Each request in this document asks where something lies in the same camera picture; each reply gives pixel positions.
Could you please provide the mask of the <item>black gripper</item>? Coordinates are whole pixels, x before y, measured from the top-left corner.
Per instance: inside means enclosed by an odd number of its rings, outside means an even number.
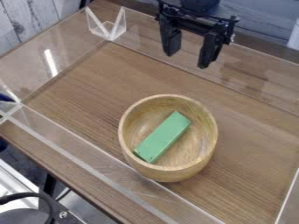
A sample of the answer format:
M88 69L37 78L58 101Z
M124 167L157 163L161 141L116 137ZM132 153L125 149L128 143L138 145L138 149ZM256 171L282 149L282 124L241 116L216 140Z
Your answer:
M160 25L162 51L168 57L181 48L181 29L204 35L197 67L205 69L220 54L222 43L233 41L234 24L238 17L220 17L214 10L220 0L157 0L158 13L156 20Z

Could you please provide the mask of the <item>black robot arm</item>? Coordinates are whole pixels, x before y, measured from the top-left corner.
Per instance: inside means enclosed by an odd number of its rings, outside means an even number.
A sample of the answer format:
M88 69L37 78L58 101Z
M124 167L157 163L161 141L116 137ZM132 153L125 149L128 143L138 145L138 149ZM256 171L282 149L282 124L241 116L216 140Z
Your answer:
M162 52L172 57L181 49L182 31L202 36L197 67L205 69L213 62L224 45L234 38L238 17L218 17L212 14L220 0L156 0Z

